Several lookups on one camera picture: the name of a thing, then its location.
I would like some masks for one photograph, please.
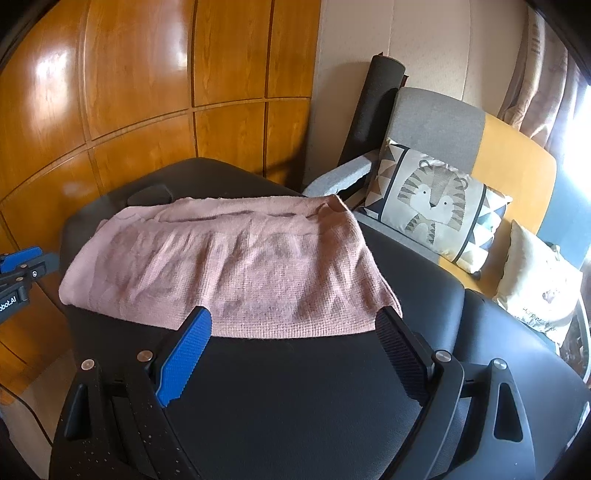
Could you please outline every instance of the tiger pillow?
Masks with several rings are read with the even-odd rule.
[[[365,213],[477,274],[511,197],[387,139]]]

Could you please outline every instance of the sofa backrest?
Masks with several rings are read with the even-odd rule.
[[[410,87],[398,92],[387,137],[469,173],[513,198],[480,280],[443,257],[439,259],[439,264],[467,288],[492,297],[503,275],[511,220],[533,233],[540,228],[554,188],[555,159],[522,133],[476,107]]]

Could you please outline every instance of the tiger ear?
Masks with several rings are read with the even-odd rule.
[[[462,190],[466,190],[468,188],[468,181],[462,177],[458,177],[457,180],[463,184]]]

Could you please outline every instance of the cartoon tiger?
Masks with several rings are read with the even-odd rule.
[[[437,223],[460,231],[466,211],[467,187],[467,180],[447,166],[421,160],[398,192],[398,199],[417,212],[404,230],[413,233],[418,225],[427,225],[427,242],[431,245],[435,241]]]

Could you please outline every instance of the throw pillow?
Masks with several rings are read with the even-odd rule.
[[[387,139],[365,213],[475,274],[511,197]]]
[[[562,345],[579,301],[583,273],[516,221],[496,296],[501,307]]]

